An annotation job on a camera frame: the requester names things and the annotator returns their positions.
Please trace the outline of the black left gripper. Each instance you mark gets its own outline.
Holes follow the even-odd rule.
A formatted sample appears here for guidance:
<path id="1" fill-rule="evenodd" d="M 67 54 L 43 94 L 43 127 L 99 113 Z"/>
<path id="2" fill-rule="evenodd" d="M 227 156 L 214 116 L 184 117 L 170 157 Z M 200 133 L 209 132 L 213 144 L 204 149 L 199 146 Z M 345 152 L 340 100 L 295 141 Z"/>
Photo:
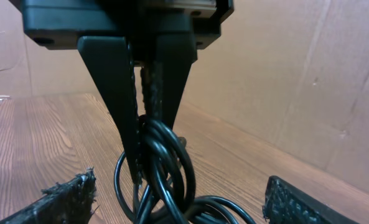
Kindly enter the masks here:
<path id="1" fill-rule="evenodd" d="M 233 0 L 24 0 L 25 34 L 49 50 L 78 49 L 118 128 L 133 183 L 139 174 L 134 58 L 149 117 L 173 127 L 197 50 L 220 37 Z"/>

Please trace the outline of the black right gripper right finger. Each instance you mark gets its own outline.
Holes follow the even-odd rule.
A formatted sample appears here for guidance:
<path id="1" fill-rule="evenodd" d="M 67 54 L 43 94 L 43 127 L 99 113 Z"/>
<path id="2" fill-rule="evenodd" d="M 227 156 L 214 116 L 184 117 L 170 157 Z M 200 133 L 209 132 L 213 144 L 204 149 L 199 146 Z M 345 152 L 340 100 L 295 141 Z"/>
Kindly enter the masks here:
<path id="1" fill-rule="evenodd" d="M 268 179 L 263 217 L 273 224 L 357 224 L 282 178 Z"/>

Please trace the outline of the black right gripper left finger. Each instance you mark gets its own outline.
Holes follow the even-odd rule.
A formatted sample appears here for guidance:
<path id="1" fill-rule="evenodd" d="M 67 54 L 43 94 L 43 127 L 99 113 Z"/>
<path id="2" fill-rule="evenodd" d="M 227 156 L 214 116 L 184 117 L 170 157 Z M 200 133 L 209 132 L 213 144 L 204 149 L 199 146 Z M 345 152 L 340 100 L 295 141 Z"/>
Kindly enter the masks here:
<path id="1" fill-rule="evenodd" d="M 88 223 L 96 195 L 92 168 L 72 180 L 42 190 L 43 197 L 0 220 L 0 224 Z"/>

